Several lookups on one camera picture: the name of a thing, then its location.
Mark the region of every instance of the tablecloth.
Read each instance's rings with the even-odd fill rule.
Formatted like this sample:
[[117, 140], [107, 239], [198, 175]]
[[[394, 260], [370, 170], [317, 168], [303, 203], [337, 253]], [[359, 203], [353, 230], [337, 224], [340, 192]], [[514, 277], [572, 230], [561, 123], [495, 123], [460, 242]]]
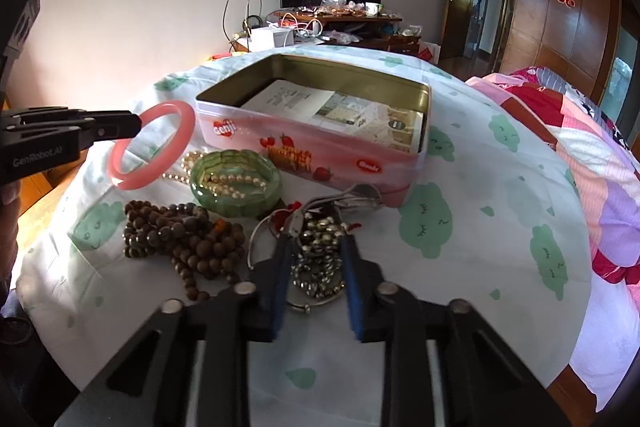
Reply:
[[[131, 109], [172, 99], [193, 104], [212, 84], [274, 53], [347, 62], [431, 85], [424, 171], [404, 207], [358, 220], [360, 251], [382, 266], [386, 279], [421, 299], [471, 301], [540, 382], [550, 384], [569, 362], [590, 296], [587, 227], [567, 165], [485, 95], [415, 57], [304, 46], [169, 74]], [[124, 158], [126, 168], [162, 147], [175, 118], [143, 130]], [[185, 185], [166, 180], [130, 192], [115, 188], [105, 168], [112, 145], [91, 148], [49, 229], [26, 254], [17, 282], [40, 338], [80, 389], [163, 300], [184, 298], [166, 258], [124, 257], [123, 206], [130, 199], [169, 204], [193, 196]], [[196, 129], [190, 148], [204, 146]], [[292, 174], [283, 179], [286, 202], [333, 192]], [[271, 248], [267, 234], [258, 256]], [[210, 292], [222, 286], [202, 284]], [[308, 316], [287, 312], [275, 343], [250, 346], [252, 421], [375, 424], [382, 373], [383, 346], [354, 340], [344, 298]]]

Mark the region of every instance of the pink tin box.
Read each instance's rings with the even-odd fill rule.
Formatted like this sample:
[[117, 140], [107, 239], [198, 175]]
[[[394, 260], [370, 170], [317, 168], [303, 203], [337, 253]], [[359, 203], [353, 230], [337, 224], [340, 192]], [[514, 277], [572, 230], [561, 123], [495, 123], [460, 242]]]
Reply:
[[[417, 153], [242, 109], [276, 79], [334, 90], [398, 110], [422, 113]], [[430, 87], [406, 78], [317, 58], [271, 55], [200, 93], [196, 108], [204, 139], [217, 149], [251, 149], [278, 168], [344, 190], [375, 185], [388, 206], [401, 206], [422, 170], [431, 105]]]

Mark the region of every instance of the doorway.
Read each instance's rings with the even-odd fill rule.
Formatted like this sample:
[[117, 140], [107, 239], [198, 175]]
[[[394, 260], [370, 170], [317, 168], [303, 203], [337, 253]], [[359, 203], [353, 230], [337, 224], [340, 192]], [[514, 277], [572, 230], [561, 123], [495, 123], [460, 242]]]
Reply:
[[461, 80], [500, 70], [516, 0], [448, 0], [439, 67]]

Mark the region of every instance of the genji logo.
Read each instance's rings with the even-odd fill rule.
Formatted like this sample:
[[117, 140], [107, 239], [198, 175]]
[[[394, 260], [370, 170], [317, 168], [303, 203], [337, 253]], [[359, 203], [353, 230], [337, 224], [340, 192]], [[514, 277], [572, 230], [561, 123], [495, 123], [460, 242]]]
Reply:
[[356, 167], [368, 174], [380, 174], [380, 172], [382, 172], [382, 167], [371, 160], [356, 160]]
[[236, 124], [234, 124], [232, 120], [223, 120], [222, 123], [215, 121], [213, 123], [213, 133], [218, 136], [226, 136], [229, 138], [237, 129]]

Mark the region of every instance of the purple fabric patch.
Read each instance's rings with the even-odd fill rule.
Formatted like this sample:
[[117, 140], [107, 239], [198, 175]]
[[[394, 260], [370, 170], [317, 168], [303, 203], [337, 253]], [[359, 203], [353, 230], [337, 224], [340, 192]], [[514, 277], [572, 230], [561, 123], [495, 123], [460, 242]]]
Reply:
[[617, 266], [635, 266], [640, 254], [640, 207], [620, 185], [606, 183], [609, 195], [600, 216], [600, 251]]

